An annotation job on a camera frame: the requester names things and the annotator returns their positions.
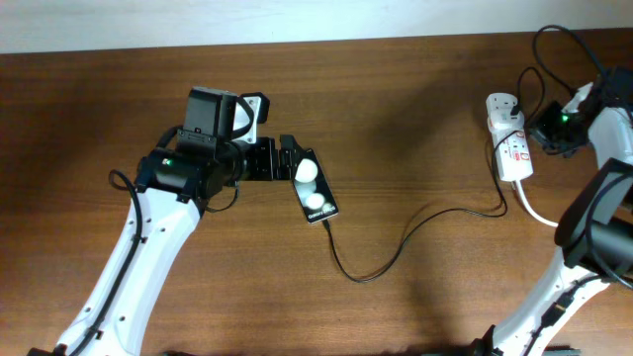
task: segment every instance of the black cable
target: black cable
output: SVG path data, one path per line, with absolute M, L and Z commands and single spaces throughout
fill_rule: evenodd
M 167 148 L 167 145 L 169 144 L 171 139 L 176 136 L 176 134 L 178 133 L 178 130 L 182 130 L 182 125 L 179 125 L 167 130 L 158 140 L 156 147 Z
M 556 80 L 559 84 L 561 84 L 563 87 L 565 87 L 565 89 L 567 89 L 567 91 L 569 92 L 570 96 L 573 98 L 576 95 L 576 89 L 572 88 L 571 85 L 569 85 L 568 83 L 566 83 L 565 81 L 563 81 L 563 79 L 561 79 L 560 77 L 558 77 L 556 74 L 554 74 L 552 72 L 552 70 L 550 70 L 550 68 L 547 67 L 547 65 L 545 65 L 545 63 L 543 62 L 543 59 L 541 58 L 541 56 L 538 54 L 538 49 L 537 49 L 537 42 L 538 42 L 538 37 L 541 36 L 541 34 L 543 34 L 543 32 L 545 32 L 546 30 L 558 30 L 563 32 L 564 34 L 569 35 L 572 39 L 574 39 L 574 41 L 580 45 L 583 50 L 585 51 L 585 53 L 587 54 L 587 56 L 589 57 L 589 59 L 591 60 L 591 63 L 593 63 L 593 65 L 595 66 L 595 68 L 597 69 L 597 71 L 600 73 L 600 75 L 603 78 L 606 78 L 606 72 L 604 71 L 604 68 L 602 67 L 602 64 L 600 64 L 600 61 L 597 60 L 597 57 L 595 56 L 595 54 L 591 51 L 591 49 L 589 49 L 588 45 L 585 43 L 585 41 L 583 41 L 583 39 L 581 39 L 578 35 L 576 35 L 574 32 L 572 32 L 571 30 L 564 28 L 562 26 L 558 26 L 558 25 L 547 25 L 543 28 L 541 28 L 538 32 L 536 32 L 536 34 L 534 35 L 534 38 L 532 39 L 532 53 L 534 54 L 534 59 L 536 59 L 536 61 L 538 62 L 538 64 L 541 66 L 541 68 L 543 68 L 543 70 L 550 76 L 552 77 L 552 79 Z
M 624 181 L 627 178 L 633 178 L 633 175 L 622 174 L 621 176 L 615 178 L 614 180 L 609 182 L 607 185 L 605 185 L 604 188 L 602 188 L 598 192 L 598 194 L 595 196 L 595 199 L 593 200 L 593 203 L 591 203 L 591 206 L 589 207 L 589 210 L 587 212 L 587 218 L 585 221 L 585 238 L 587 239 L 588 251 L 590 251 L 591 255 L 593 256 L 593 259 L 598 264 L 598 266 L 600 266 L 602 271 L 604 271 L 604 273 L 606 273 L 611 279 L 618 282 L 622 286 L 630 290 L 633 290 L 633 284 L 630 282 L 630 280 L 622 278 L 617 273 L 615 273 L 615 271 L 613 271 L 608 266 L 608 264 L 604 261 L 604 259 L 602 259 L 602 257 L 600 257 L 600 255 L 597 252 L 595 252 L 595 249 L 593 248 L 593 239 L 591 236 L 591 224 L 593 223 L 593 214 L 595 213 L 595 209 L 597 208 L 597 205 L 600 203 L 602 198 L 604 198 L 606 193 L 608 193 L 611 189 L 613 189 L 613 187 L 615 187 L 616 185 L 618 185 L 620 182 Z
M 574 301 L 574 296 L 576 295 L 576 292 L 578 291 L 578 289 L 580 289 L 582 286 L 584 286 L 585 284 L 589 282 L 602 279 L 602 278 L 603 278 L 602 276 L 597 276 L 597 275 L 584 278 L 580 280 L 579 282 L 577 281 L 577 283 L 574 285 L 574 287 L 572 287 L 572 289 L 563 293 L 556 300 L 556 302 L 554 302 L 552 306 L 548 308 L 545 311 L 545 313 L 543 313 L 543 315 L 541 315 L 541 323 L 536 328 L 536 330 L 532 332 L 530 343 L 527 345 L 527 348 L 525 349 L 525 352 L 523 352 L 523 355 L 527 356 L 530 354 L 530 352 L 532 351 L 532 348 L 534 348 L 534 344 L 536 344 L 536 340 L 538 340 L 538 338 L 541 336 L 541 332 L 543 332 L 543 329 L 545 329 L 546 327 L 555 325 L 558 322 L 558 320 L 563 316 L 563 314 L 565 314 L 565 312 L 567 311 L 567 308 Z
M 230 201 L 230 203 L 228 203 L 227 206 L 225 206 L 224 208 L 220 208 L 220 209 L 214 209 L 211 207 L 205 207 L 205 211 L 209 212 L 209 213 L 219 213 L 219 212 L 223 212 L 225 210 L 228 210 L 230 207 L 233 206 L 233 204 L 235 204 L 235 202 L 237 201 L 237 198 L 239 198 L 239 182 L 235 183 L 235 195 L 233 196 L 233 200 Z
M 398 258 L 400 257 L 400 255 L 403 253 L 403 251 L 405 250 L 405 246 L 407 245 L 407 243 L 410 241 L 411 237 L 413 236 L 413 234 L 419 229 L 421 228 L 425 223 L 430 222 L 431 220 L 446 214 L 446 213 L 451 213 L 451 212 L 462 212 L 462 213 L 468 213 L 471 215 L 474 215 L 476 217 L 480 217 L 480 218 L 501 218 L 503 216 L 505 216 L 505 214 L 507 213 L 507 201 L 505 200 L 505 196 L 503 195 L 503 191 L 501 190 L 501 187 L 498 183 L 498 179 L 497 179 L 497 150 L 499 148 L 499 146 L 501 145 L 502 142 L 504 142 L 505 140 L 507 140 L 508 138 L 510 138 L 513 134 L 518 133 L 519 130 L 515 130 L 512 133 L 508 134 L 506 137 L 504 137 L 502 140 L 500 140 L 497 145 L 495 146 L 495 148 L 493 149 L 493 158 L 492 158 L 492 170 L 491 170 L 491 174 L 493 176 L 493 181 L 495 182 L 495 188 L 497 188 L 497 193 L 500 199 L 500 203 L 503 205 L 503 211 L 499 214 L 485 214 L 485 213 L 479 213 L 479 212 L 475 212 L 472 211 L 470 209 L 466 209 L 466 208 L 450 208 L 450 209 L 446 209 L 443 210 L 441 212 L 435 213 L 432 216 L 424 219 L 422 222 L 420 222 L 419 224 L 417 224 L 408 234 L 407 236 L 405 236 L 405 238 L 401 241 L 400 245 L 398 246 L 398 250 L 396 251 L 396 253 L 394 254 L 394 256 L 389 260 L 389 262 L 387 262 L 387 264 L 385 264 L 382 268 L 380 268 L 378 271 L 374 272 L 373 274 L 371 274 L 370 276 L 366 276 L 366 277 L 354 277 L 352 275 L 350 275 L 345 268 L 343 267 L 342 263 L 340 262 L 340 259 L 338 258 L 338 253 L 336 252 L 336 246 L 334 244 L 334 237 L 332 236 L 332 231 L 331 231 L 331 226 L 329 224 L 328 220 L 323 221 L 323 227 L 325 227 L 325 230 L 327 231 L 327 236 L 329 237 L 329 246 L 332 250 L 332 255 L 334 256 L 334 261 L 336 262 L 336 265 L 338 266 L 338 269 L 343 273 L 343 275 L 345 277 L 347 277 L 348 280 L 354 282 L 354 283 L 369 283 L 369 282 L 373 282 L 375 280 L 377 280 L 378 278 L 380 278 L 382 275 L 384 275 L 385 273 L 387 273 L 387 271 L 389 271 L 392 266 L 396 263 L 396 261 L 398 260 Z
M 140 240 L 141 240 L 142 213 L 140 212 L 140 202 L 138 201 L 136 188 L 132 184 L 130 179 L 128 179 L 128 177 L 126 177 L 123 173 L 121 173 L 120 171 L 116 169 L 111 170 L 108 176 L 108 180 L 110 181 L 110 184 L 113 185 L 113 187 L 117 189 L 121 187 L 117 185 L 116 183 L 114 183 L 115 175 L 119 176 L 119 178 L 121 178 L 121 180 L 124 181 L 124 183 L 126 184 L 126 188 L 130 192 L 130 196 L 132 197 L 132 202 L 135 206 L 135 212 L 136 212 L 136 233 L 132 239 L 132 246 L 130 247 L 130 251 L 128 251 L 128 255 L 126 256 L 126 259 L 121 265 L 121 269 L 119 270 L 119 273 L 117 274 L 117 278 L 115 279 L 115 282 L 112 284 L 112 288 L 110 288 L 110 293 L 108 293 L 108 297 L 106 298 L 106 301 L 104 302 L 103 306 L 101 307 L 101 310 L 97 314 L 97 318 L 95 318 L 95 321 L 92 323 L 92 325 L 88 327 L 88 329 L 86 330 L 86 335 L 84 336 L 83 340 L 81 340 L 79 345 L 70 353 L 69 356 L 79 355 L 90 343 L 90 341 L 92 341 L 94 336 L 99 331 L 99 326 L 101 325 L 103 320 L 105 320 L 106 318 L 106 314 L 108 313 L 108 310 L 110 309 L 110 306 L 112 305 L 112 301 L 114 300 L 115 295 L 117 294 L 117 291 L 119 290 L 119 287 L 121 286 L 121 282 L 123 281 L 123 278 L 125 277 L 126 272 L 128 271 L 130 264 L 132 263 L 132 259 L 135 256 L 136 250 L 138 249 L 138 244 L 140 243 Z
M 532 52 L 534 54 L 534 58 L 536 59 L 536 61 L 538 62 L 538 64 L 541 66 L 541 68 L 543 68 L 543 70 L 552 77 L 552 79 L 556 80 L 559 84 L 561 84 L 562 86 L 564 86 L 567 91 L 570 93 L 570 96 L 572 98 L 574 98 L 574 96 L 576 95 L 576 89 L 573 89 L 571 85 L 569 85 L 568 83 L 566 83 L 565 81 L 563 81 L 563 79 L 561 79 L 560 77 L 558 77 L 556 74 L 554 74 L 546 65 L 545 63 L 543 63 L 543 59 L 541 58 L 541 56 L 538 54 L 538 49 L 536 48 L 536 44 L 537 44 L 537 40 L 538 37 L 545 32 L 546 30 L 558 30 L 563 32 L 564 34 L 569 35 L 578 45 L 580 45 L 584 52 L 587 54 L 587 56 L 589 57 L 589 59 L 591 60 L 591 63 L 593 64 L 593 66 L 595 66 L 595 68 L 597 69 L 598 73 L 600 74 L 600 76 L 602 77 L 602 79 L 604 79 L 604 82 L 606 83 L 606 85 L 608 87 L 611 88 L 611 90 L 613 91 L 614 95 L 615 95 L 615 101 L 619 102 L 622 105 L 622 108 L 624 108 L 624 110 L 626 111 L 626 115 L 629 118 L 630 124 L 633 126 L 633 114 L 631 114 L 631 108 L 628 104 L 628 102 L 626 101 L 626 97 L 624 97 L 623 95 L 621 95 L 621 93 L 618 93 L 617 88 L 613 85 L 613 83 L 611 82 L 611 79 L 608 77 L 608 75 L 606 74 L 606 71 L 604 70 L 604 66 L 602 66 L 602 63 L 600 63 L 600 61 L 597 59 L 597 57 L 595 56 L 595 53 L 593 53 L 593 51 L 589 48 L 589 46 L 585 43 L 585 41 L 583 41 L 583 39 L 581 39 L 580 36 L 578 36 L 576 33 L 574 33 L 573 31 L 564 28 L 562 26 L 558 26 L 558 25 L 548 25 L 543 27 L 542 29 L 540 29 L 535 35 L 534 38 L 532 39 Z
M 536 75 L 536 77 L 538 78 L 538 81 L 539 81 L 539 83 L 541 85 L 541 98 L 539 99 L 538 104 L 536 105 L 534 110 L 532 110 L 532 113 L 530 113 L 530 115 L 527 118 L 525 118 L 525 124 L 523 124 L 525 127 L 527 126 L 527 123 L 529 123 L 529 121 L 532 120 L 532 118 L 536 115 L 536 113 L 538 113 L 538 110 L 541 108 L 541 105 L 543 105 L 543 101 L 545 100 L 545 81 L 543 80 L 543 76 L 538 71 L 538 69 L 536 69 L 533 66 L 528 66 L 527 68 L 523 69 L 521 74 L 519 74 L 518 79 L 516 80 L 516 98 L 517 98 L 517 102 L 516 102 L 516 105 L 514 105 L 514 107 L 512 108 L 512 111 L 510 112 L 510 114 L 511 115 L 516 115 L 516 114 L 518 114 L 519 111 L 522 110 L 523 98 L 521 96 L 521 84 L 523 82 L 523 76 L 528 71 L 533 71 L 534 74 Z

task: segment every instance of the wood grain surface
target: wood grain surface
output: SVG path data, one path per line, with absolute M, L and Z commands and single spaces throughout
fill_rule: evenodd
M 583 32 L 605 65 L 633 64 L 633 31 Z M 429 37 L 0 56 L 0 354 L 51 349 L 94 287 L 129 207 L 110 188 L 171 126 L 194 85 L 261 91 L 261 135 L 315 149 L 341 213 L 343 263 L 368 273 L 407 226 L 441 209 L 497 205 L 488 171 L 486 97 L 514 92 L 534 64 L 531 34 Z M 547 34 L 543 56 L 575 86 L 591 64 Z M 548 100 L 566 100 L 547 79 Z M 538 97 L 526 77 L 526 110 Z M 530 142 L 535 210 L 558 219 L 596 171 L 584 149 L 549 157 Z M 205 215 L 178 255 L 142 354 L 358 355 L 468 344 L 512 313 L 554 252 L 554 230 L 517 204 L 422 228 L 392 271 L 356 285 L 308 225 L 288 182 L 247 182 L 228 212 Z M 230 199 L 222 192 L 214 204 Z M 554 339 L 588 355 L 629 354 L 630 292 L 613 286 Z

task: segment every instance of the electrical socket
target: electrical socket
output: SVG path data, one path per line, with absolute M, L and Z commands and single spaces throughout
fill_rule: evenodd
M 498 176 L 504 182 L 522 180 L 534 173 L 523 130 L 525 118 L 522 112 L 510 113 L 516 103 L 516 97 L 505 93 L 491 94 L 486 99 L 488 129 L 493 136 L 493 146 L 498 145 L 495 153 Z M 506 138 L 513 131 L 518 132 Z

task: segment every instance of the white wall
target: white wall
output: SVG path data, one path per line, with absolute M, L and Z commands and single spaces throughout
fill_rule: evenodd
M 633 26 L 631 0 L 0 0 L 0 52 Z

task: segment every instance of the white cable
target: white cable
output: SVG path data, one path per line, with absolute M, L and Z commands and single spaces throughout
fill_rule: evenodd
M 557 222 L 550 222 L 547 219 L 536 214 L 536 212 L 534 212 L 532 207 L 530 207 L 530 204 L 527 203 L 527 198 L 525 198 L 525 193 L 523 192 L 523 186 L 521 186 L 521 181 L 514 181 L 514 186 L 516 187 L 516 191 L 518 192 L 518 197 L 520 198 L 521 203 L 523 204 L 523 207 L 525 207 L 525 210 L 527 211 L 527 213 L 529 213 L 532 217 L 534 217 L 535 219 L 537 219 L 538 221 L 546 225 L 549 225 L 551 227 L 558 227 Z

